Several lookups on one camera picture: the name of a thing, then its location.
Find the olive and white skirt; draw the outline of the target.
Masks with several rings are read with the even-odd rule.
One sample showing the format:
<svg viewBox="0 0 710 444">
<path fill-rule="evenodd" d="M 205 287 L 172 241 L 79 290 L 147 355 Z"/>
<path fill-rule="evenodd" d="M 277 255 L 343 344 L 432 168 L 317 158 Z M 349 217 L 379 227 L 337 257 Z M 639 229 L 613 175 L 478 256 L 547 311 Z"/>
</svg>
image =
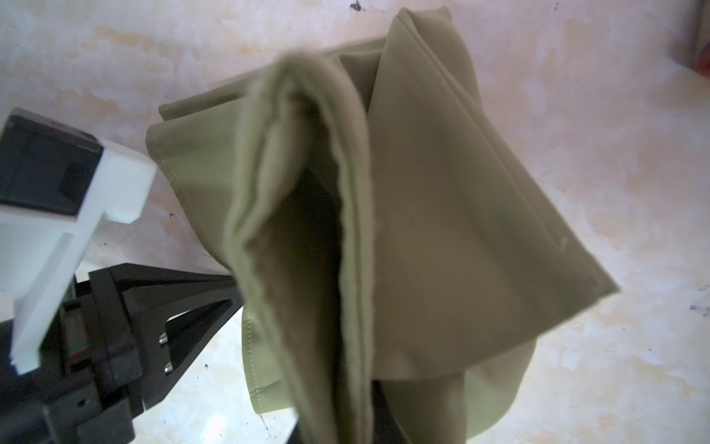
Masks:
<svg viewBox="0 0 710 444">
<path fill-rule="evenodd" d="M 258 414 L 306 443 L 463 443 L 618 285 L 486 114 L 447 9 L 163 105 L 146 147 L 238 281 Z"/>
</svg>

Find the red plaid skirt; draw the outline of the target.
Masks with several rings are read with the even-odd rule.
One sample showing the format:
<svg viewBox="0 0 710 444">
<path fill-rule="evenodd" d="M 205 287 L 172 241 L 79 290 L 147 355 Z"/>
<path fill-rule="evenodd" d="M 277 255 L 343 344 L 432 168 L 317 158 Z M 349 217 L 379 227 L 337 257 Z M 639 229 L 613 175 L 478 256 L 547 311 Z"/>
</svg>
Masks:
<svg viewBox="0 0 710 444">
<path fill-rule="evenodd" d="M 706 4 L 701 13 L 696 41 L 696 51 L 693 58 L 693 70 L 709 78 L 709 5 Z"/>
</svg>

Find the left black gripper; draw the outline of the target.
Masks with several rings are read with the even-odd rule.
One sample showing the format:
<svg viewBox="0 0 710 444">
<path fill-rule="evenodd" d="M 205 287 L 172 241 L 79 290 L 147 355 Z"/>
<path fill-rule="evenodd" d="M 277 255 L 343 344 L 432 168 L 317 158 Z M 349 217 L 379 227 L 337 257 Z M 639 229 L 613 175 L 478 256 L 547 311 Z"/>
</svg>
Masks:
<svg viewBox="0 0 710 444">
<path fill-rule="evenodd" d="M 4 443 L 131 443 L 132 408 L 153 408 L 238 312 L 234 277 L 122 264 L 73 282 L 40 346 L 40 366 L 10 360 L 1 322 Z"/>
</svg>

